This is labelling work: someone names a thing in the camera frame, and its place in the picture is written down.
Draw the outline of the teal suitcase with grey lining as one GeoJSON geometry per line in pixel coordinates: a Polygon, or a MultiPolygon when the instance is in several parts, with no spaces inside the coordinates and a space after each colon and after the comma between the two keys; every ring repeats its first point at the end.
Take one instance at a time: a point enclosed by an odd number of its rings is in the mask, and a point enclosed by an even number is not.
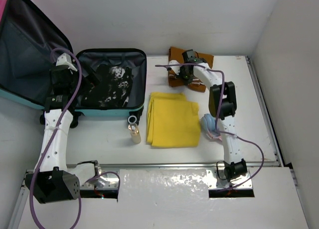
{"type": "Polygon", "coordinates": [[[85,116],[123,116],[139,123],[143,113],[147,79],[147,57],[135,48],[85,49],[73,56],[68,38],[31,0],[0,0],[0,94],[44,113],[51,91],[50,70],[67,53],[79,73],[72,95],[75,111],[85,116]],[[101,64],[132,69],[133,87],[124,108],[81,106],[83,95],[94,86],[86,79],[87,64],[96,72],[101,64]]]}

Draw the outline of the yellow cloth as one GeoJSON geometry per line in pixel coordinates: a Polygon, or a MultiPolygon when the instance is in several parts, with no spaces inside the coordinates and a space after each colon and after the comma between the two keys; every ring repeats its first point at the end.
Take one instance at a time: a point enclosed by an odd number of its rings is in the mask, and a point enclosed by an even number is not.
{"type": "Polygon", "coordinates": [[[147,143],[159,148],[197,147],[199,105],[182,93],[152,92],[147,113],[147,143]]]}

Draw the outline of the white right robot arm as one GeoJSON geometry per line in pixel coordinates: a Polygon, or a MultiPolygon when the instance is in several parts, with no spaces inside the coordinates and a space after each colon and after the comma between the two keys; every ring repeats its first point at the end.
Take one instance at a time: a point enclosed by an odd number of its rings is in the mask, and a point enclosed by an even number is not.
{"type": "Polygon", "coordinates": [[[209,112],[215,117],[215,130],[221,135],[224,149],[224,175],[228,182],[247,173],[235,130],[237,109],[235,86],[225,82],[224,73],[212,70],[207,63],[185,63],[179,69],[182,78],[198,78],[209,89],[209,112]]]}

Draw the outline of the clear bottle beige liquid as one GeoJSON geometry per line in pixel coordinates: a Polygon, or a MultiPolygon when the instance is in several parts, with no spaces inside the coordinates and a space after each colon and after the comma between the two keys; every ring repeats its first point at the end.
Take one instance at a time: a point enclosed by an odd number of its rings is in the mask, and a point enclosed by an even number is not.
{"type": "Polygon", "coordinates": [[[141,142],[141,136],[138,125],[136,123],[131,123],[128,125],[128,129],[130,131],[132,141],[135,144],[139,144],[141,142]]]}

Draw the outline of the blue pink headphones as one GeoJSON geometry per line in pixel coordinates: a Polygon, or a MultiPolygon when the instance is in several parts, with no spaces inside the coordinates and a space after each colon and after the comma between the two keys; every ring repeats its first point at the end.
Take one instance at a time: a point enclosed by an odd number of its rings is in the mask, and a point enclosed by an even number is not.
{"type": "Polygon", "coordinates": [[[201,129],[204,131],[206,136],[211,140],[222,140],[219,133],[215,129],[215,118],[211,114],[205,114],[201,120],[201,129]]]}

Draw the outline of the black and white garment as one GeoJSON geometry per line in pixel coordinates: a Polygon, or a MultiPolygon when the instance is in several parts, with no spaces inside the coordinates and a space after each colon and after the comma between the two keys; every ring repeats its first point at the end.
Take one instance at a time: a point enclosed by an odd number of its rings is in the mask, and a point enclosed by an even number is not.
{"type": "Polygon", "coordinates": [[[96,73],[101,81],[87,91],[81,106],[91,108],[124,108],[133,87],[132,69],[101,64],[96,73]]]}

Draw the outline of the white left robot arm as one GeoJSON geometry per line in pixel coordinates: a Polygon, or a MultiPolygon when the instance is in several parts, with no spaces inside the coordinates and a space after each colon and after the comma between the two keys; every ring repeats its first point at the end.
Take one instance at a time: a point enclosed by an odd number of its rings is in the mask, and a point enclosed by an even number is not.
{"type": "Polygon", "coordinates": [[[98,162],[80,162],[73,169],[66,165],[68,133],[78,125],[79,113],[72,98],[79,73],[67,65],[50,70],[52,91],[46,98],[42,149],[34,173],[25,177],[32,196],[41,204],[76,200],[80,187],[98,174],[98,162]]]}

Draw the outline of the brown trousers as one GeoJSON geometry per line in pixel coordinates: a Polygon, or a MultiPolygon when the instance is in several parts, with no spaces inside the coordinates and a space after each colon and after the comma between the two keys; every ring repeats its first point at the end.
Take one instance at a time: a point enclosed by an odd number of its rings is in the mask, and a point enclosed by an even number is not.
{"type": "MultiPolygon", "coordinates": [[[[182,57],[182,53],[185,52],[184,49],[177,48],[171,46],[168,51],[168,61],[175,60],[178,63],[184,63],[184,59],[182,57]]],[[[197,58],[203,58],[209,65],[209,67],[212,69],[214,56],[210,54],[200,53],[195,51],[195,55],[197,58]]],[[[185,86],[182,79],[179,79],[177,77],[177,74],[173,70],[169,70],[168,72],[168,84],[170,87],[180,87],[185,86]]],[[[192,80],[190,84],[187,85],[187,87],[193,91],[204,93],[206,90],[206,86],[198,79],[195,78],[192,80]]]]}

